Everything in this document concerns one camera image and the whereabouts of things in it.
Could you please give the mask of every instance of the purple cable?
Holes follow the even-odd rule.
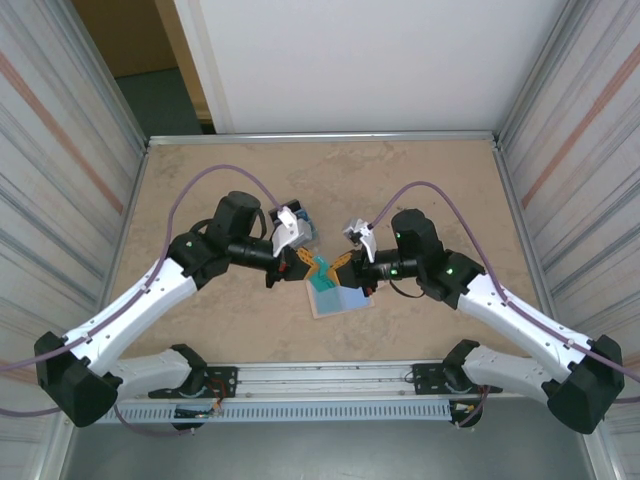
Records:
[[[58,407],[48,408],[46,410],[36,410],[34,412],[14,412],[13,410],[0,408],[0,415],[4,415],[6,417],[29,418],[40,417],[42,415],[51,415],[52,413],[58,413],[59,411],[60,409]]]
[[[142,427],[138,427],[136,425],[133,425],[129,422],[127,422],[124,417],[122,416],[122,414],[120,413],[120,410],[118,409],[117,405],[113,406],[113,413],[116,414],[116,417],[118,417],[118,420],[120,420],[120,423],[122,423],[125,427],[127,427],[129,430],[131,430],[132,432],[138,433],[140,435],[146,435],[147,437],[159,437],[159,438],[164,438],[164,437],[180,437],[182,435],[186,435],[188,433],[193,434],[193,429],[189,429],[189,430],[176,430],[174,432],[156,432],[155,430],[148,430],[146,428],[142,428]]]
[[[209,174],[211,172],[214,172],[216,170],[233,170],[234,172],[238,172],[238,173],[244,175],[245,177],[249,178],[249,180],[251,180],[253,183],[255,183],[258,186],[258,188],[260,188],[260,190],[262,190],[264,192],[264,194],[269,198],[271,203],[273,203],[273,205],[278,210],[282,209],[282,205],[280,205],[280,203],[278,203],[278,201],[276,200],[276,197],[273,196],[273,194],[267,189],[267,187],[260,180],[258,180],[255,176],[253,176],[251,173],[247,172],[245,169],[240,168],[240,167],[236,167],[235,165],[226,165],[226,164],[214,165],[212,167],[205,168],[203,171],[201,171],[195,177],[193,177],[189,181],[189,183],[187,183],[185,185],[185,187],[178,194],[178,197],[176,198],[175,202],[171,206],[171,209],[169,210],[169,218],[167,220],[167,233],[166,233],[165,238],[164,238],[164,244],[162,245],[162,250],[160,251],[160,256],[158,257],[159,258],[158,259],[158,263],[156,264],[155,268],[153,269],[153,271],[149,275],[149,279],[145,282],[145,286],[147,288],[153,283],[153,281],[155,280],[156,276],[158,275],[158,272],[160,272],[160,269],[162,268],[162,265],[164,264],[164,259],[167,256],[167,251],[169,250],[169,244],[171,243],[171,235],[172,235],[172,232],[173,232],[173,216],[176,213],[176,210],[178,209],[178,206],[180,205],[180,202],[182,202],[182,199],[185,197],[187,192],[189,192],[189,190],[191,190],[191,187],[193,187],[198,180],[200,180],[205,175],[207,175],[207,174]],[[95,335],[100,330],[102,330],[103,328],[107,327],[108,325],[110,325],[114,321],[116,321],[124,312],[129,310],[131,308],[131,306],[138,301],[138,299],[144,294],[144,290],[145,289],[138,290],[129,300],[127,300],[127,302],[124,305],[122,305],[122,307],[120,307],[114,313],[109,315],[105,320],[100,322],[94,328],[89,330],[89,332],[88,332],[89,336],[91,337],[91,336]],[[28,366],[33,365],[33,364],[38,363],[38,362],[44,362],[45,360],[50,360],[51,358],[57,357],[58,355],[61,355],[61,354],[65,353],[65,352],[68,352],[68,351],[72,350],[73,348],[77,347],[78,345],[80,345],[81,343],[85,342],[86,340],[87,339],[85,337],[80,337],[80,338],[74,340],[73,342],[69,343],[68,345],[65,345],[64,347],[57,348],[57,349],[52,350],[50,352],[44,353],[42,355],[38,355],[38,356],[33,357],[33,358],[28,358],[26,360],[21,360],[21,361],[16,362],[16,363],[10,363],[8,365],[0,366],[0,373],[9,372],[11,370],[17,370],[19,368],[28,367]],[[7,412],[10,412],[10,410],[2,410],[2,411],[0,411],[0,415],[12,416],[11,413],[7,413]],[[37,413],[37,412],[14,412],[14,413],[16,415],[13,415],[13,416],[18,416],[18,415],[24,416],[25,413]]]
[[[471,421],[471,419],[476,417],[482,411],[482,409],[484,408],[484,404],[487,401],[487,398],[489,397],[489,389],[490,389],[490,387],[487,386],[487,385],[485,385],[483,387],[482,397],[480,397],[480,403],[478,404],[478,406],[476,408],[473,409],[473,411],[469,414],[469,416],[467,418],[465,418],[460,423],[456,423],[457,427],[464,427],[467,423],[469,423]]]
[[[615,362],[612,362],[611,360],[609,360],[608,358],[603,357],[602,355],[599,355],[599,354],[597,354],[595,352],[592,352],[591,350],[588,350],[588,349],[582,347],[581,345],[575,344],[573,341],[570,341],[567,337],[565,337],[563,335],[560,335],[559,333],[557,333],[552,328],[547,327],[544,323],[538,321],[537,319],[535,319],[534,317],[529,315],[523,309],[518,307],[518,305],[515,305],[514,303],[512,303],[511,300],[509,299],[509,297],[507,297],[507,294],[504,293],[504,290],[502,289],[502,285],[500,285],[500,280],[498,280],[498,275],[496,274],[495,270],[493,269],[493,266],[491,265],[491,262],[489,262],[489,259],[487,258],[486,254],[484,253],[484,250],[480,246],[480,243],[478,242],[478,239],[476,238],[476,236],[471,231],[471,227],[469,227],[469,224],[466,222],[466,220],[462,216],[462,213],[460,213],[460,210],[458,210],[458,208],[454,205],[454,203],[451,200],[451,198],[449,198],[449,196],[444,192],[444,190],[442,190],[437,185],[435,185],[435,184],[433,184],[431,182],[423,182],[423,181],[411,182],[411,183],[405,185],[400,190],[398,190],[398,192],[393,197],[391,197],[391,200],[389,200],[389,202],[385,205],[385,207],[382,209],[380,214],[375,218],[375,220],[373,222],[371,222],[371,228],[374,228],[376,225],[378,225],[378,223],[380,223],[380,220],[382,220],[382,217],[384,217],[387,214],[387,212],[389,212],[389,210],[391,209],[393,204],[407,190],[409,190],[410,188],[419,187],[419,186],[421,186],[421,187],[429,187],[429,188],[435,190],[442,197],[442,199],[447,203],[447,205],[449,205],[449,207],[451,208],[451,210],[453,211],[455,216],[458,218],[458,221],[460,222],[460,224],[464,228],[465,232],[467,232],[467,236],[469,237],[469,239],[471,240],[471,243],[473,244],[474,248],[478,252],[478,255],[480,255],[480,258],[482,259],[482,263],[484,263],[484,266],[487,268],[487,273],[489,274],[489,277],[491,278],[491,282],[493,283],[494,287],[496,288],[496,291],[498,292],[498,295],[500,296],[500,298],[502,299],[502,301],[506,305],[508,305],[513,311],[518,313],[522,318],[524,318],[525,320],[533,323],[540,330],[542,330],[545,333],[548,333],[549,335],[551,335],[555,339],[561,341],[565,345],[569,345],[571,348],[575,348],[580,353],[582,353],[582,354],[584,354],[584,355],[586,355],[588,357],[591,357],[594,360],[597,360],[598,362],[606,365],[607,367],[612,368],[612,369],[622,373],[623,375],[626,375],[627,377],[635,380],[636,382],[640,383],[640,375],[638,375],[636,372],[634,372],[630,368],[627,368],[627,367],[619,365],[619,364],[617,364]],[[638,402],[640,402],[640,396],[638,396],[638,397],[630,397],[630,398],[621,398],[621,399],[618,399],[618,400],[614,401],[614,403],[620,403],[620,404],[638,403]]]

